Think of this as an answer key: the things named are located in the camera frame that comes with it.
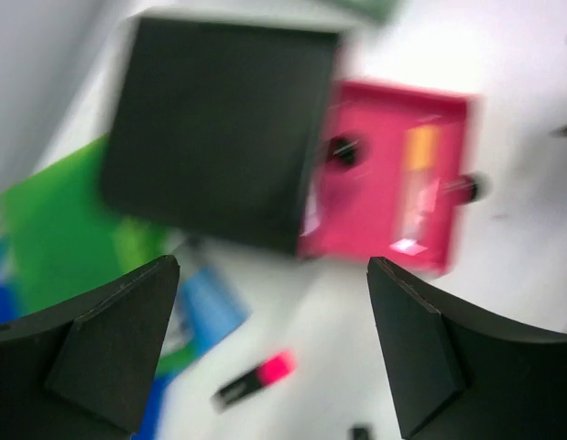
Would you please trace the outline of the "pink highlighter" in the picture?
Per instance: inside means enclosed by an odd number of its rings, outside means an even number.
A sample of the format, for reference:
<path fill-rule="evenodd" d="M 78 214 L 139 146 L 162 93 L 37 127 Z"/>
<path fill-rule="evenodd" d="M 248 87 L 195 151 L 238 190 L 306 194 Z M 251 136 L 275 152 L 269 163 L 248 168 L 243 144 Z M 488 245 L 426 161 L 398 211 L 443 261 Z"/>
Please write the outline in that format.
<path fill-rule="evenodd" d="M 285 379 L 295 369 L 294 355 L 289 350 L 281 351 L 221 386 L 214 393 L 212 403 L 218 411 L 224 411 Z"/>

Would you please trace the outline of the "green plastic folder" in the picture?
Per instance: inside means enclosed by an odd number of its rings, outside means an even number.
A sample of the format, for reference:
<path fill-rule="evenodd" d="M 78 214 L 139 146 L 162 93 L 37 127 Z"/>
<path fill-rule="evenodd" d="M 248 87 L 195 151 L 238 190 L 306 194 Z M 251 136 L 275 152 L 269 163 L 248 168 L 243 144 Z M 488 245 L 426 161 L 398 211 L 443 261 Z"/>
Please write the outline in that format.
<path fill-rule="evenodd" d="M 168 229 L 101 201 L 99 137 L 0 194 L 0 324 L 95 289 L 169 252 Z"/>

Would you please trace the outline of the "pink top drawer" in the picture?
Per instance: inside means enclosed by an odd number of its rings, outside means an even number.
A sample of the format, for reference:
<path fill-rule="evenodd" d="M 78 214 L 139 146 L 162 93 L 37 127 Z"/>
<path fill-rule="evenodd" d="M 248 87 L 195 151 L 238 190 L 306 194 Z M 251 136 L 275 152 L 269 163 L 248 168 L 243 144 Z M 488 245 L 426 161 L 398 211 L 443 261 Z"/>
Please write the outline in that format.
<path fill-rule="evenodd" d="M 462 207 L 484 189 L 463 168 L 475 105 L 468 94 L 342 82 L 300 254 L 354 261 L 385 257 L 410 270 L 447 272 Z M 435 205 L 422 240 L 412 242 L 400 234 L 406 136 L 426 124 L 440 128 Z"/>

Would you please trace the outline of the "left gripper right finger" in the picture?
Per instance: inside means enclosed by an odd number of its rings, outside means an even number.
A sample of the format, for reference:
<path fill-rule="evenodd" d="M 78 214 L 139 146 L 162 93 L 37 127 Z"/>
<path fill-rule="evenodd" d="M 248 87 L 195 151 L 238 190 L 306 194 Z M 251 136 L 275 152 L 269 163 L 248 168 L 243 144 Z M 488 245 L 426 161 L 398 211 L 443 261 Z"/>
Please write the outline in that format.
<path fill-rule="evenodd" d="M 387 258 L 367 283 L 405 439 L 567 439 L 567 334 L 487 311 Z"/>

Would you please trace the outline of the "orange highlighter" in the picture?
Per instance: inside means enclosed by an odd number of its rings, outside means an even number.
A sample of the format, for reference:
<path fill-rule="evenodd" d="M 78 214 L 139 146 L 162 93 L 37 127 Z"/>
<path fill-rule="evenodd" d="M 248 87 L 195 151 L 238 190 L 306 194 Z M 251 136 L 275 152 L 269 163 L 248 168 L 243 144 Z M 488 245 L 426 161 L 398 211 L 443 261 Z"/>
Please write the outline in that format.
<path fill-rule="evenodd" d="M 422 240 L 435 205 L 436 148 L 440 137 L 437 125 L 416 126 L 408 131 L 404 154 L 403 223 L 401 237 Z"/>

